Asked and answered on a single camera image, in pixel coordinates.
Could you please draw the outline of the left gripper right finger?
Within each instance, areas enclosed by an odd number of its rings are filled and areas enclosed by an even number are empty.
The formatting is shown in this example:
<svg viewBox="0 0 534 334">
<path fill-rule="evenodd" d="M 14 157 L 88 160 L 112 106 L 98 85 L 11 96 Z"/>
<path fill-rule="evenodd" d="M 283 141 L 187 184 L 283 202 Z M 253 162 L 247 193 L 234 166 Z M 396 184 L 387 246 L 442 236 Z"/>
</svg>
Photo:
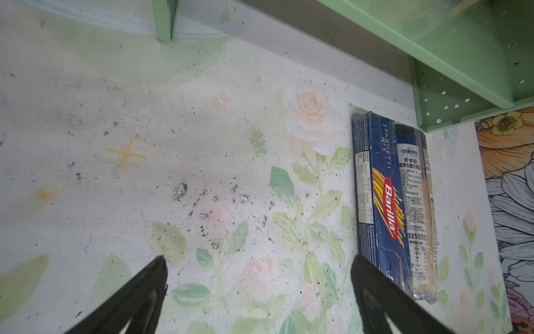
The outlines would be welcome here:
<svg viewBox="0 0 534 334">
<path fill-rule="evenodd" d="M 361 255 L 355 256 L 351 280 L 365 333 L 450 333 L 403 290 Z"/>
</svg>

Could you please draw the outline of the blue Barilla spaghetti box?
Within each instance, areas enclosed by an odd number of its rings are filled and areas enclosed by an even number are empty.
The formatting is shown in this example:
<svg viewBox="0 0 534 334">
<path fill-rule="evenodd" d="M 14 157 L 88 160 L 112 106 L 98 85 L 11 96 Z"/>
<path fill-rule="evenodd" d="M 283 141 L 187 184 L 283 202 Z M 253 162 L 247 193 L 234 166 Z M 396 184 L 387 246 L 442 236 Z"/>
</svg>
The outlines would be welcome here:
<svg viewBox="0 0 534 334">
<path fill-rule="evenodd" d="M 396 124 L 367 112 L 352 118 L 358 253 L 414 295 Z"/>
</svg>

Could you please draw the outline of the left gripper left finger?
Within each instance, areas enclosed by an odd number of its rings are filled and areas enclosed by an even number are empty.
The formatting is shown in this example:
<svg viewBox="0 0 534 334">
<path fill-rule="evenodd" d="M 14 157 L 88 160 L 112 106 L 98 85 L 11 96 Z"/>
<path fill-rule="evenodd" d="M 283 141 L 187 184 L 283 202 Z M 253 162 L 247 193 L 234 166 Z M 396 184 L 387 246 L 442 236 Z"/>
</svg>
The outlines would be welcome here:
<svg viewBox="0 0 534 334">
<path fill-rule="evenodd" d="M 68 333 L 155 333 L 167 279 L 165 257 L 157 256 Z"/>
</svg>

